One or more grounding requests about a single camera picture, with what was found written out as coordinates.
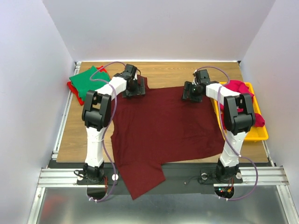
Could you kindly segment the maroon t shirt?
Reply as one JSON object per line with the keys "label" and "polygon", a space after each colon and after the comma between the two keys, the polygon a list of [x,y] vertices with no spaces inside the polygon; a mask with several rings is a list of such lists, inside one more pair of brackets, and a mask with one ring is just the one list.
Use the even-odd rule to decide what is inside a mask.
{"label": "maroon t shirt", "polygon": [[131,198],[165,181],[162,165],[204,159],[223,151],[224,139],[210,98],[183,101],[183,87],[151,89],[117,97],[114,161]]}

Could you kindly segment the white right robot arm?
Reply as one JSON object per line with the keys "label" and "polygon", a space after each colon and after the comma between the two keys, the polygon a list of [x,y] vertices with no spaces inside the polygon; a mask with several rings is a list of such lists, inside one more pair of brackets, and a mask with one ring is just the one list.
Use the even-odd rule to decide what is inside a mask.
{"label": "white right robot arm", "polygon": [[199,103],[203,97],[208,97],[216,100],[218,106],[223,106],[218,113],[223,115],[220,123],[225,144],[217,162],[215,177],[220,182],[226,182],[237,176],[244,139],[256,122],[251,95],[211,81],[206,68],[195,70],[193,76],[192,82],[186,81],[184,84],[182,100]]}

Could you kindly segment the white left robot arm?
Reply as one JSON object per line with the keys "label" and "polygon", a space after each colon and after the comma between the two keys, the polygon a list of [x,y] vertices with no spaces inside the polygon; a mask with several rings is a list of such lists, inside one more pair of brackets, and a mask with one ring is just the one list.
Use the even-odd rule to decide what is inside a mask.
{"label": "white left robot arm", "polygon": [[108,82],[97,78],[94,72],[90,80],[102,81],[105,85],[86,93],[82,120],[87,132],[87,154],[80,177],[91,184],[104,180],[104,135],[111,123],[117,107],[117,95],[124,98],[145,95],[144,78],[140,70],[131,64],[124,65],[124,71],[115,74]]}

